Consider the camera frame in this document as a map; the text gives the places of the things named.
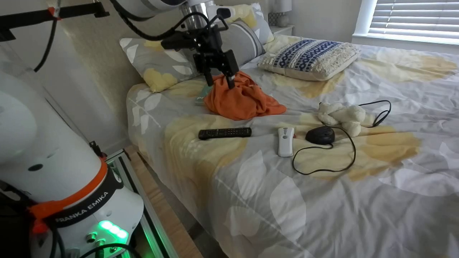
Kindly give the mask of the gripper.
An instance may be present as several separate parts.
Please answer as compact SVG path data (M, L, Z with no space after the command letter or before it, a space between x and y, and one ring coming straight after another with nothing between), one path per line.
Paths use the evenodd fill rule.
M203 73L209 87L214 84L216 69L226 78L228 89L235 87L239 66L231 49L223 50L223 36L229 32L229 26L222 24L193 31L195 53L193 60L198 72Z

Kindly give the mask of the bed with leaf print duvet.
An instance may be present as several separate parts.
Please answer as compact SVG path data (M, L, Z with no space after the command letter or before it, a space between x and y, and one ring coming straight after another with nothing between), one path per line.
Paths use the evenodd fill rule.
M245 64L287 111L233 121L196 105L194 78L159 93L127 94L128 132L162 183L238 258L459 258L459 54L359 46L326 82ZM388 100L375 128L334 148L311 149L320 102ZM249 127L251 137L200 140L205 129ZM278 155L278 129L294 128L293 155Z

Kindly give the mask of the table lamp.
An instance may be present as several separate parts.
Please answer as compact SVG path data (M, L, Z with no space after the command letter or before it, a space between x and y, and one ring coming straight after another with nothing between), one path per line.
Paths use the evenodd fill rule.
M274 13L278 14L277 27L287 27L290 20L286 13L292 11L292 0L274 0L273 10Z

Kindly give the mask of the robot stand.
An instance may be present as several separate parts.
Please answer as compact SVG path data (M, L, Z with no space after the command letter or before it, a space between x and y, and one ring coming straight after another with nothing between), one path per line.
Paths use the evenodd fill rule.
M121 149L110 154L107 162L121 176L125 186L140 195L143 201L143 213L133 230L129 246L142 258L179 258L148 196L149 188L157 189L157 185L140 154Z

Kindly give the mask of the blue white patterned pillow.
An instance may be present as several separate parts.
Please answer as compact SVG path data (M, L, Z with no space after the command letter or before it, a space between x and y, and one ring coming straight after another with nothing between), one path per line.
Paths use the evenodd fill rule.
M326 81L346 69L360 54L359 47L351 43L302 39L266 54L258 66L297 80Z

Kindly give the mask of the black computer mouse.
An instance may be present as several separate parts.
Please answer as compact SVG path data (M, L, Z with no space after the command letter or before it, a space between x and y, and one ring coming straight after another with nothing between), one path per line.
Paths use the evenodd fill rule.
M335 132L330 126L321 126L309 130L305 140L315 145L331 145L335 141Z

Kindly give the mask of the black remote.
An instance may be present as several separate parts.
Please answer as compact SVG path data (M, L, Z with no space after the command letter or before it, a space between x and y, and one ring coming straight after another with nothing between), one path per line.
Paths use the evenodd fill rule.
M222 139L222 138L246 138L251 137L252 130L249 127L225 128L225 129L205 129L200 130L198 138L200 140Z

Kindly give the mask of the green book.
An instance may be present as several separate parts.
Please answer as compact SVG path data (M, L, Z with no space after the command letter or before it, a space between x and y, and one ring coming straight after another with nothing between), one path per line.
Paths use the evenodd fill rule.
M200 93L198 94L197 98L195 98L194 103L199 106L205 105L204 99L212 91L212 89L213 89L212 86L205 85L200 91Z

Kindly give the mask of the orange cloth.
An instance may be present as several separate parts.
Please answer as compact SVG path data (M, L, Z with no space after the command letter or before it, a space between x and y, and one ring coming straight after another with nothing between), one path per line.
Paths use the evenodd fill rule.
M224 75L213 77L210 93L204 98L208 110L231 120L248 120L256 116L280 115L287 108L265 94L246 73L239 71L230 89Z

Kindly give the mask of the yellow grey floral pillow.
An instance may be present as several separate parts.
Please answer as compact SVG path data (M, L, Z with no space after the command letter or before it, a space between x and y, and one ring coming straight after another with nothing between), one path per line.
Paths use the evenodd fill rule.
M235 9L235 15L225 19L227 24L241 19L254 31L262 45L274 40L268 23L269 0L259 0L253 3L228 2L224 4L221 2L219 5L227 5Z

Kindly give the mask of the white remote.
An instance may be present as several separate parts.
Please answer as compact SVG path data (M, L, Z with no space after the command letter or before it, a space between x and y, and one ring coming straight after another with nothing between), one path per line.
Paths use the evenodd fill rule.
M278 129L278 155L280 157L293 156L294 128L282 127Z

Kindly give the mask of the white plush toy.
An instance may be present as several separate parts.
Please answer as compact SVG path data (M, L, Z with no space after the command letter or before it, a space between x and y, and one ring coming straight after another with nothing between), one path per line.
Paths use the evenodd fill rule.
M318 119L328 126L341 126L350 137L357 137L366 119L366 111L358 105L344 106L341 103L319 103Z

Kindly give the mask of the white nightstand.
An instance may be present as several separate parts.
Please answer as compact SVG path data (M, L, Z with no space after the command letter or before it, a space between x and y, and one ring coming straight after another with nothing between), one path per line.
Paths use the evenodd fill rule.
M271 29L272 34L276 35L286 35L286 36L293 36L293 29L294 25L288 24L285 27L278 27L278 26L269 26Z

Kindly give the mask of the window with white blinds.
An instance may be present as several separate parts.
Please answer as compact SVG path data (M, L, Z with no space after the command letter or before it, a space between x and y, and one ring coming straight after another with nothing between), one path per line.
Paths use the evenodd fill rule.
M352 36L459 45L459 0L362 0Z

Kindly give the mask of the grey striped pillow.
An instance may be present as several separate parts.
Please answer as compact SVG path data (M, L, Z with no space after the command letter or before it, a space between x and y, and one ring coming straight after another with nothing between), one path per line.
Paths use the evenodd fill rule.
M228 25L228 30L221 31L222 50L232 50L238 67L265 54L265 49L258 36L241 18Z

